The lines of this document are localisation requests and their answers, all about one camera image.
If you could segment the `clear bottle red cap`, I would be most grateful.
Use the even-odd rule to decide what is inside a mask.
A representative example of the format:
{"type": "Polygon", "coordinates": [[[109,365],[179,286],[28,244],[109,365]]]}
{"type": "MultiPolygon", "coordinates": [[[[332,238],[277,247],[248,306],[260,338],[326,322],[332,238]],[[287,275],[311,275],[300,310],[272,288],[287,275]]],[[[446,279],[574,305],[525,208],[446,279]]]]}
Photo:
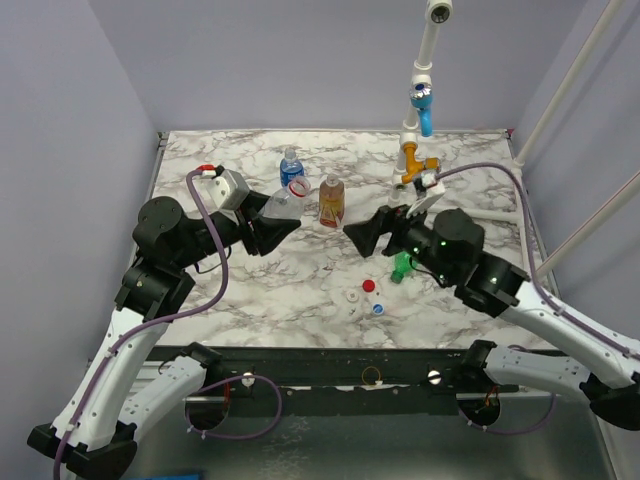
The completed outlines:
{"type": "Polygon", "coordinates": [[[269,197],[260,214],[269,219],[300,220],[311,185],[304,176],[294,177],[269,197]]]}

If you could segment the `gold red label bottle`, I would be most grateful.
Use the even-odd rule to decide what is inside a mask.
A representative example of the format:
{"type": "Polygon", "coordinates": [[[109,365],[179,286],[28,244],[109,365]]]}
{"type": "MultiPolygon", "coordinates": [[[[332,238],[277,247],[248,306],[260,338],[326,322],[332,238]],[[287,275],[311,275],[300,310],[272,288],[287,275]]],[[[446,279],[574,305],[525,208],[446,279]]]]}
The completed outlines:
{"type": "Polygon", "coordinates": [[[319,221],[322,225],[338,228],[345,212],[345,185],[335,174],[329,174],[319,189],[319,221]]]}

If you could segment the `green plastic bottle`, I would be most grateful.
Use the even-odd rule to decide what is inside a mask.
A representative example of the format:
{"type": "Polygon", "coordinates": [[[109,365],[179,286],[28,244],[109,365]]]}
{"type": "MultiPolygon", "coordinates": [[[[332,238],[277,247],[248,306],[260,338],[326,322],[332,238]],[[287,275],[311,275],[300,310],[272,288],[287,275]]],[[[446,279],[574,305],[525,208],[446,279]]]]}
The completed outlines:
{"type": "Polygon", "coordinates": [[[414,270],[412,257],[406,252],[398,253],[394,256],[394,265],[390,280],[394,284],[401,284],[414,270]]]}

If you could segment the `blue label Pocari bottle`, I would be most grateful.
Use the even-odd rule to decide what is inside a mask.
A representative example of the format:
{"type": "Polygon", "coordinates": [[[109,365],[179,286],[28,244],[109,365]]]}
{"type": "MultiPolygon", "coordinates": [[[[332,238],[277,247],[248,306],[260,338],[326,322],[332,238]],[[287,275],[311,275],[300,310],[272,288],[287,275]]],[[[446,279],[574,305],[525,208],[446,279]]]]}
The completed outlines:
{"type": "Polygon", "coordinates": [[[279,173],[282,187],[286,187],[293,178],[305,175],[304,166],[294,148],[285,149],[284,156],[280,161],[279,173]]]}

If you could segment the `white bottle cap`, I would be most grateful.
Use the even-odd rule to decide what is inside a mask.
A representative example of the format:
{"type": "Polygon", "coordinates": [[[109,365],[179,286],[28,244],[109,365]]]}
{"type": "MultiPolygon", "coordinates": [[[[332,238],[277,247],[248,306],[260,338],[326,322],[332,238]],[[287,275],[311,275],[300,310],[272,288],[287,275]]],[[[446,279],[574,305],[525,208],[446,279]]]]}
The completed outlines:
{"type": "Polygon", "coordinates": [[[356,303],[359,301],[359,294],[356,291],[349,290],[346,292],[346,299],[350,303],[356,303]]]}

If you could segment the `white blue Pocari cap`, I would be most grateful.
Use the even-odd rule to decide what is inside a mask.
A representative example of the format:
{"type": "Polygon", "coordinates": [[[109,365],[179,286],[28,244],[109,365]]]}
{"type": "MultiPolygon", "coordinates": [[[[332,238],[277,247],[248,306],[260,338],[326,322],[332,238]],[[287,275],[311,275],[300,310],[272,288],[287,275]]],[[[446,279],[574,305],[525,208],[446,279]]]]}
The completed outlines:
{"type": "Polygon", "coordinates": [[[384,306],[382,304],[376,303],[372,306],[372,313],[376,316],[383,315],[385,313],[384,306]]]}

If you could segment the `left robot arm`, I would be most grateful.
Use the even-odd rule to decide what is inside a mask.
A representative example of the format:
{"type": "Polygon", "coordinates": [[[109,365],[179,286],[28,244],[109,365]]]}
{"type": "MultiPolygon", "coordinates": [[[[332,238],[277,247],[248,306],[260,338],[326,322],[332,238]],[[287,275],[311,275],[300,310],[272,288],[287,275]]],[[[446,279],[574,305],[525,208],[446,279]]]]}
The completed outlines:
{"type": "Polygon", "coordinates": [[[142,439],[183,397],[220,387],[218,356],[193,345],[166,373],[137,394],[130,392],[169,324],[188,314],[182,305],[195,285],[188,267],[223,256],[237,242],[249,254],[264,256],[300,227],[298,220],[263,217],[266,201],[249,192],[233,218],[215,212],[191,219],[167,196],[143,205],[133,232],[136,257],[122,279],[104,340],[67,406],[27,440],[53,459],[54,478],[66,472],[82,479],[121,478],[142,439]]]}

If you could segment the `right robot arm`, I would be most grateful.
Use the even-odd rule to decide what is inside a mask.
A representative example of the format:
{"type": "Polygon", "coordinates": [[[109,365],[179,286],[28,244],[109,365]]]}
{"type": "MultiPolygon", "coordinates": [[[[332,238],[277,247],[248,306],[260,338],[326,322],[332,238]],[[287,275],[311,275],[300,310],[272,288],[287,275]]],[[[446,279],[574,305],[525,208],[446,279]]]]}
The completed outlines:
{"type": "Polygon", "coordinates": [[[461,209],[410,216],[408,206],[383,206],[343,231],[362,257],[379,238],[382,253],[406,252],[465,306],[517,325],[561,351],[551,357],[477,341],[460,367],[460,379],[480,392],[491,384],[529,386],[572,396],[600,419],[639,428],[639,342],[611,330],[549,294],[524,270],[484,251],[484,229],[461,209]]]}

